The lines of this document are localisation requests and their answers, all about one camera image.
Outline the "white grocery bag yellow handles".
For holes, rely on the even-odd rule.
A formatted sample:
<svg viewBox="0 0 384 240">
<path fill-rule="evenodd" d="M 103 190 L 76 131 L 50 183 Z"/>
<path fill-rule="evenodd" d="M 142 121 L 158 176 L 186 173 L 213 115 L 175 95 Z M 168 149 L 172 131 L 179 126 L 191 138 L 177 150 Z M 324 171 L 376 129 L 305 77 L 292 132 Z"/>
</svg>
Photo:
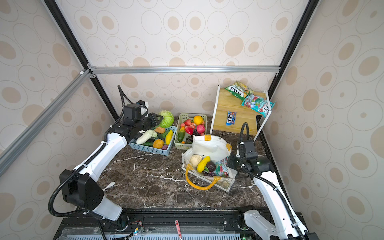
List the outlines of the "white grocery bag yellow handles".
<svg viewBox="0 0 384 240">
<path fill-rule="evenodd" d="M 217 187 L 229 192 L 235 182 L 237 172 L 228 167 L 232 146 L 218 136 L 194 136 L 192 147 L 182 154 L 182 169 L 187 183 L 200 191 Z M 208 183 L 202 187 L 194 184 L 189 175 Z"/>
</svg>

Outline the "green cabbage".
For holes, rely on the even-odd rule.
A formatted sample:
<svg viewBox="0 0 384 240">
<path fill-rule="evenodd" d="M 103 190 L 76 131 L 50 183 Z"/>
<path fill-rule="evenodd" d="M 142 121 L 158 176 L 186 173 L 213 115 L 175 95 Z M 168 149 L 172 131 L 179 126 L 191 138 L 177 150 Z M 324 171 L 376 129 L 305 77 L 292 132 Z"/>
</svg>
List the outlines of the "green cabbage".
<svg viewBox="0 0 384 240">
<path fill-rule="evenodd" d="M 163 110 L 159 112 L 159 115 L 163 117 L 162 121 L 160 122 L 159 126 L 162 128 L 169 128 L 174 123 L 174 116 L 170 111 Z"/>
</svg>

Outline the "dark passion fruit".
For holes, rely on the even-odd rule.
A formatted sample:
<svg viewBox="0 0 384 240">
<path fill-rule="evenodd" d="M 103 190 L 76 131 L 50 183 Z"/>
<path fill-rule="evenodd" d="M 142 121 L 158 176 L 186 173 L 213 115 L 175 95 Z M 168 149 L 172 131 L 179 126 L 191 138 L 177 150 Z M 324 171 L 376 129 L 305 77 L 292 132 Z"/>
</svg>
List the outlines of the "dark passion fruit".
<svg viewBox="0 0 384 240">
<path fill-rule="evenodd" d="M 216 170 L 216 164 L 212 161 L 207 162 L 206 168 L 209 172 L 214 172 Z"/>
</svg>

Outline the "long yellow fruit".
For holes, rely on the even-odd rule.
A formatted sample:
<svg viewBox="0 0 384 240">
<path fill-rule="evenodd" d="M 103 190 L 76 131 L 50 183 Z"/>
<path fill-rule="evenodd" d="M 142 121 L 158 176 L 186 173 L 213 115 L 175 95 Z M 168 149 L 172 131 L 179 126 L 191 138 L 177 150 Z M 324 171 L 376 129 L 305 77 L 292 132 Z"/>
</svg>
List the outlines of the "long yellow fruit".
<svg viewBox="0 0 384 240">
<path fill-rule="evenodd" d="M 211 161 L 211 158 L 209 156 L 206 156 L 205 158 L 203 158 L 199 164 L 197 165 L 197 171 L 198 173 L 201 173 L 203 172 L 203 170 L 206 168 L 206 165 L 208 162 Z"/>
</svg>

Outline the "cream garlic bulb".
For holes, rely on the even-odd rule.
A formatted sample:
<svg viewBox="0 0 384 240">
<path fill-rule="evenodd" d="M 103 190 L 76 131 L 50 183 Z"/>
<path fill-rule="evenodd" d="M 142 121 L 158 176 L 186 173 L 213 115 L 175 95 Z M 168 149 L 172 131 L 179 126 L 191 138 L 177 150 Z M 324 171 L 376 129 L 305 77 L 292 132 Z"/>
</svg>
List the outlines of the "cream garlic bulb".
<svg viewBox="0 0 384 240">
<path fill-rule="evenodd" d="M 191 166 L 193 168 L 196 168 L 201 161 L 202 161 L 202 156 L 200 156 L 200 155 L 193 155 L 191 157 L 189 163 L 191 164 Z"/>
</svg>

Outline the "purple m&m packet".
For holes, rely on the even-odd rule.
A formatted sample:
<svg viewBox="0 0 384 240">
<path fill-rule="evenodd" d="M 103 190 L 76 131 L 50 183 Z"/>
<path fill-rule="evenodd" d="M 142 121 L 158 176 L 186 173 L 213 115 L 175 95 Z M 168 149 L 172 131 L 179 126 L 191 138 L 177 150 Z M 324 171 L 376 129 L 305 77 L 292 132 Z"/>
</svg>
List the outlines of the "purple m&m packet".
<svg viewBox="0 0 384 240">
<path fill-rule="evenodd" d="M 206 171 L 206 170 L 203 171 L 203 174 L 204 174 L 205 176 L 207 176 L 207 177 L 213 177 L 213 176 L 214 176 L 214 173 L 213 173 L 213 172 L 209 172 L 209 171 Z"/>
</svg>

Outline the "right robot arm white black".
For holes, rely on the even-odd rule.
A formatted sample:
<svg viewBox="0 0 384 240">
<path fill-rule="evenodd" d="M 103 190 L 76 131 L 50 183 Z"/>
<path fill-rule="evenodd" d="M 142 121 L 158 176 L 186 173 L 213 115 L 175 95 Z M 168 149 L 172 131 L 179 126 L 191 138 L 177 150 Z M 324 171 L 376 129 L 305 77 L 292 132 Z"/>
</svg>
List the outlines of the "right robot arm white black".
<svg viewBox="0 0 384 240">
<path fill-rule="evenodd" d="M 258 210 L 243 213 L 244 223 L 261 240 L 318 240 L 293 210 L 282 190 L 276 170 L 268 158 L 259 157 L 255 143 L 250 138 L 248 123 L 243 123 L 238 142 L 238 154 L 230 158 L 229 168 L 247 174 L 259 188 L 273 222 Z"/>
</svg>

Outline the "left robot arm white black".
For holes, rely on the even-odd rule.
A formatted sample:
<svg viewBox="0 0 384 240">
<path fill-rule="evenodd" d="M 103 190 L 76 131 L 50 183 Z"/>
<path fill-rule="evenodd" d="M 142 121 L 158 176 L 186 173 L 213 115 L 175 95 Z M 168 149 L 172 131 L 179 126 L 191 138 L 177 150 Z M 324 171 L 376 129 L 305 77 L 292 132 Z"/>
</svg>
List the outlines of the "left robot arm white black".
<svg viewBox="0 0 384 240">
<path fill-rule="evenodd" d="M 128 143 L 140 132 L 157 127 L 163 116 L 149 113 L 144 101 L 133 103 L 118 87 L 122 101 L 122 111 L 116 122 L 104 134 L 99 147 L 73 170 L 64 170 L 60 174 L 60 184 L 52 193 L 48 211 L 54 217 L 66 217 L 74 214 L 91 214 L 101 220 L 107 220 L 120 228 L 129 221 L 123 208 L 109 200 L 98 185 L 98 180 L 113 160 Z M 63 200 L 78 210 L 59 213 L 54 209 L 54 201 L 58 194 Z"/>
</svg>

